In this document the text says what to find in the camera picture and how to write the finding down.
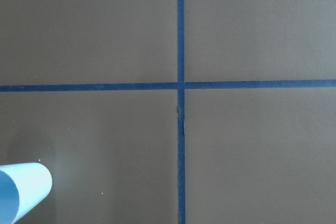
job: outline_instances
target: white tube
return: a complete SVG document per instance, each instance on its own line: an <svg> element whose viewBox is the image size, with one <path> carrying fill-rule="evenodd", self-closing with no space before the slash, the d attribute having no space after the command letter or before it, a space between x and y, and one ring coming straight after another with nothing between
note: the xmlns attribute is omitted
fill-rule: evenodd
<svg viewBox="0 0 336 224"><path fill-rule="evenodd" d="M0 210L0 215L3 215L3 219L7 219L7 221L8 218L11 218L10 216L14 215L14 220L5 223L13 224L47 197L53 181L49 170L39 163L3 165L0 166L0 171L7 175L7 178L3 173L1 176L0 172L0 179L3 178L3 181L7 181L0 182L0 186L3 187L0 187L0 195L10 197L7 199L0 197L0 207L4 204L2 202L4 200L7 201L7 205L10 203L8 210Z"/></svg>

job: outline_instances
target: gray floor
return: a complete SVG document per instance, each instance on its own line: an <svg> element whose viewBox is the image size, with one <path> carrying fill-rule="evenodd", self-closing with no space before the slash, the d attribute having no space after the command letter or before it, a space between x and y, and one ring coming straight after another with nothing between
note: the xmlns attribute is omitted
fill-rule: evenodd
<svg viewBox="0 0 336 224"><path fill-rule="evenodd" d="M0 86L177 81L176 0L0 5ZM334 0L185 0L186 81L336 79L335 17ZM187 223L333 223L335 96L187 90ZM178 223L176 97L0 93L0 165L54 179L19 223Z"/></svg>

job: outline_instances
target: white cylinder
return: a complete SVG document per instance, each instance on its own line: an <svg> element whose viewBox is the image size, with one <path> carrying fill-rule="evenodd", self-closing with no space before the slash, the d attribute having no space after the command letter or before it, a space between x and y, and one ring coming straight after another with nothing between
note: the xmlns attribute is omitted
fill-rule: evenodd
<svg viewBox="0 0 336 224"><path fill-rule="evenodd" d="M17 222L47 197L52 184L51 174L42 164L0 166L0 222Z"/></svg>

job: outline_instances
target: horizontal blue tape strip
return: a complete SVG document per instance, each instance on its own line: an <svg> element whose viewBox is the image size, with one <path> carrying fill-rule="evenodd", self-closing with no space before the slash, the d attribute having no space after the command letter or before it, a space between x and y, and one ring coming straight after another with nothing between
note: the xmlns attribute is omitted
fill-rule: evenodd
<svg viewBox="0 0 336 224"><path fill-rule="evenodd" d="M164 90L177 89L176 82L164 83L117 83L117 84L61 84L36 86L0 86L0 92L39 91L103 91L103 90Z"/></svg>
<svg viewBox="0 0 336 224"><path fill-rule="evenodd" d="M328 88L336 80L186 82L185 89Z"/></svg>

